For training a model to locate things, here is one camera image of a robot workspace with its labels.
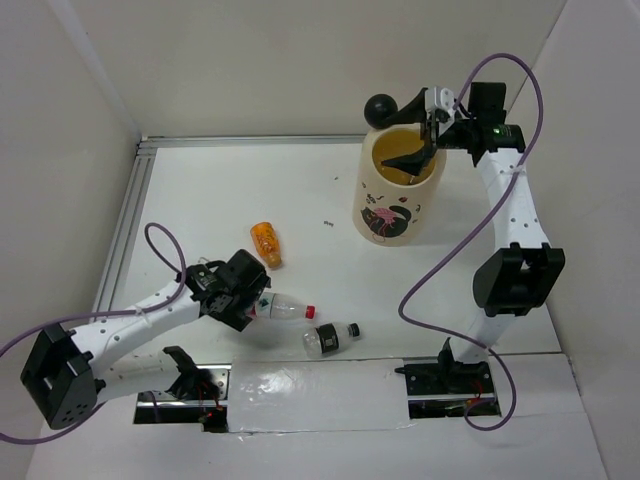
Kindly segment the red label plastic bottle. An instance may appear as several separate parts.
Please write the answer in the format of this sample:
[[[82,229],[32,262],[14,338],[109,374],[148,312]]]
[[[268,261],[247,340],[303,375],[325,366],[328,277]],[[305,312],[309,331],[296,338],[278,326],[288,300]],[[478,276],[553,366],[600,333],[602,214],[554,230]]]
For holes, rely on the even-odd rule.
[[[248,313],[255,318],[272,320],[313,320],[316,308],[313,305],[300,303],[285,294],[264,292]]]

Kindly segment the small orange plastic bottle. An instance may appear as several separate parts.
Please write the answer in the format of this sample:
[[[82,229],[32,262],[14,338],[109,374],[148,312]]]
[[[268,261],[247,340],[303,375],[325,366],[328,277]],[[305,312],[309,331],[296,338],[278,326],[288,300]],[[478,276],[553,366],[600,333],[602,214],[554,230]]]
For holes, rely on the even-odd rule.
[[[271,269],[282,265],[281,249],[276,231],[271,223],[261,222],[250,230],[253,244],[258,255]]]

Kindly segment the black label small bottle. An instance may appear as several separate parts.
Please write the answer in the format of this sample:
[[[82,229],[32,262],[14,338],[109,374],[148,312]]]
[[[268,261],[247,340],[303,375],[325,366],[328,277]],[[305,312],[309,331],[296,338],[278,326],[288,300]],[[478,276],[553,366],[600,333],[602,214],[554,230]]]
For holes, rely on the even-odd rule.
[[[360,336],[357,323],[332,322],[307,329],[302,342],[307,356],[318,359],[348,349]]]

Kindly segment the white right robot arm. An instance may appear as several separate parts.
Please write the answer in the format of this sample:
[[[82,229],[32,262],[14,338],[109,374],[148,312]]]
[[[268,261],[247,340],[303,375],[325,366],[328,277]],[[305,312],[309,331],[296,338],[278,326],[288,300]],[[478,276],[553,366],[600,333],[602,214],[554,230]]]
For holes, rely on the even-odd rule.
[[[541,307],[565,266],[562,249],[544,233],[526,178],[526,144],[521,128],[506,121],[503,83],[474,82],[468,105],[460,108],[454,93],[424,88],[406,106],[380,94],[364,107],[374,129],[417,125],[421,146],[383,161],[406,174],[422,172],[442,150],[467,152],[489,199],[495,251],[478,268],[472,294],[479,311],[468,331],[450,334],[439,355],[436,379],[448,392],[460,391],[471,367],[484,361],[517,318]]]

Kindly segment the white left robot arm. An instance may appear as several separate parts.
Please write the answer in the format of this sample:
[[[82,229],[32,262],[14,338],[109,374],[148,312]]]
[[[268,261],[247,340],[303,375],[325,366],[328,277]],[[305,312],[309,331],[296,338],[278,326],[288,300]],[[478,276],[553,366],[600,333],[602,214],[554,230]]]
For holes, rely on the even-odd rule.
[[[45,327],[21,382],[53,430],[80,423],[96,406],[134,393],[216,398],[219,387],[210,372],[183,348],[165,346],[150,354],[139,349],[202,317],[242,331],[251,321],[251,307],[270,284],[262,263],[243,249],[228,261],[191,265],[123,314],[102,314],[71,330],[59,323]]]

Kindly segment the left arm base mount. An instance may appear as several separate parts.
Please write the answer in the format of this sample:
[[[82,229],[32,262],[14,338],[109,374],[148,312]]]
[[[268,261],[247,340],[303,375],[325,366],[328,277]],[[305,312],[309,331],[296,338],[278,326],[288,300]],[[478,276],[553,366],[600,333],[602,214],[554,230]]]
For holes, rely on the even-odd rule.
[[[203,432],[228,433],[230,364],[203,364],[205,380],[185,391],[169,389],[139,393],[133,424],[139,426],[192,425]]]

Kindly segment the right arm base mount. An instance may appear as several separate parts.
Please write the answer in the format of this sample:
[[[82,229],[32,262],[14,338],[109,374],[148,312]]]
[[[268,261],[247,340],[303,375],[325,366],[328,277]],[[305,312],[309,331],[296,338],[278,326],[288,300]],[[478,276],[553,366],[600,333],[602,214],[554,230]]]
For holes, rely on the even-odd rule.
[[[411,419],[501,415],[488,363],[455,360],[450,339],[436,358],[410,361],[394,372],[404,378]]]

